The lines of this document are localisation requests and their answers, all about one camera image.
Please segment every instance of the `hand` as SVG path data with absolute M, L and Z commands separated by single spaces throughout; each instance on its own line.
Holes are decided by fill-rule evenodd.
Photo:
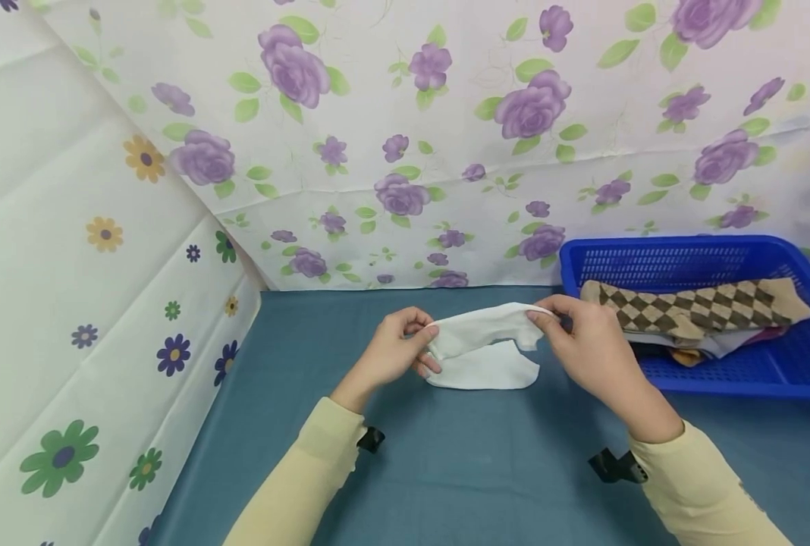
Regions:
M 438 335 L 438 326 L 428 327 L 432 317 L 417 308 L 407 308 L 387 315 L 375 329 L 375 336 L 341 380 L 330 398 L 338 404 L 362 413 L 372 392 L 382 385 L 400 378 L 407 369 L 419 373 L 426 366 L 435 373 L 441 367 L 423 350 Z M 412 334 L 410 339 L 405 335 Z
M 551 349 L 570 378 L 611 408 L 634 438 L 662 444 L 681 436 L 681 418 L 663 394 L 648 383 L 623 337 L 616 311 L 562 294 L 536 305 L 571 317 L 572 334 L 567 334 L 554 317 L 526 313 L 548 336 Z

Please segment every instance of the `white fabric wall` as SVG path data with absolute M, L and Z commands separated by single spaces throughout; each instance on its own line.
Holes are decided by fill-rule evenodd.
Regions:
M 137 176 L 139 129 L 20 7 L 0 5 L 0 545 L 145 544 L 259 292 L 168 166 Z

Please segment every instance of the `yellow flower print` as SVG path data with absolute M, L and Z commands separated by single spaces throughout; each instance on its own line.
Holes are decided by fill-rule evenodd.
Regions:
M 226 300 L 226 305 L 223 306 L 223 312 L 229 316 L 235 316 L 236 312 L 238 312 L 238 298 L 231 297 Z
M 92 224 L 86 225 L 86 230 L 89 231 L 86 240 L 101 253 L 116 253 L 123 243 L 123 228 L 114 224 L 113 218 L 96 216 Z
M 150 140 L 145 140 L 140 136 L 133 136 L 133 142 L 123 143 L 129 155 L 127 155 L 127 165 L 135 169 L 135 174 L 139 180 L 150 178 L 151 182 L 156 184 L 159 177 L 165 174 L 165 169 L 162 167 L 162 154 L 157 151 L 156 147 Z

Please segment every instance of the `green flower print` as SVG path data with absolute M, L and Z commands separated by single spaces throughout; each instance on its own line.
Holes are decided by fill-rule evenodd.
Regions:
M 99 434 L 99 427 L 83 430 L 83 421 L 77 419 L 68 425 L 64 435 L 50 431 L 41 438 L 42 452 L 29 455 L 20 464 L 21 472 L 33 472 L 22 493 L 35 493 L 42 486 L 42 496 L 49 499 L 62 487 L 62 481 L 77 482 L 83 476 L 83 463 L 99 454 L 99 446 L 90 442 Z
M 137 464 L 133 470 L 129 472 L 129 477 L 132 478 L 129 482 L 129 488 L 142 491 L 144 487 L 156 479 L 156 471 L 162 466 L 162 449 L 157 450 L 153 447 L 147 450 L 147 453 L 141 454 L 137 457 Z
M 232 241 L 229 240 L 229 237 L 226 234 L 223 234 L 222 231 L 217 231 L 217 254 L 220 254 L 220 257 L 225 264 L 228 261 L 231 261 L 233 264 L 236 263 L 236 249 L 232 246 Z
M 177 316 L 181 314 L 181 305 L 177 301 L 169 301 L 165 306 L 165 317 L 169 321 L 176 321 Z

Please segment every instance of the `left hand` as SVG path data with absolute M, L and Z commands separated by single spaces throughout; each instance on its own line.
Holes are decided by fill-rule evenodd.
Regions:
M 361 413 L 372 392 L 400 378 L 414 368 L 422 375 L 422 366 L 435 373 L 441 367 L 423 350 L 438 335 L 438 326 L 429 327 L 432 317 L 417 308 L 407 308 L 384 317 L 375 336 L 341 380 L 330 398 L 342 407 Z M 412 334 L 410 339 L 405 335 Z

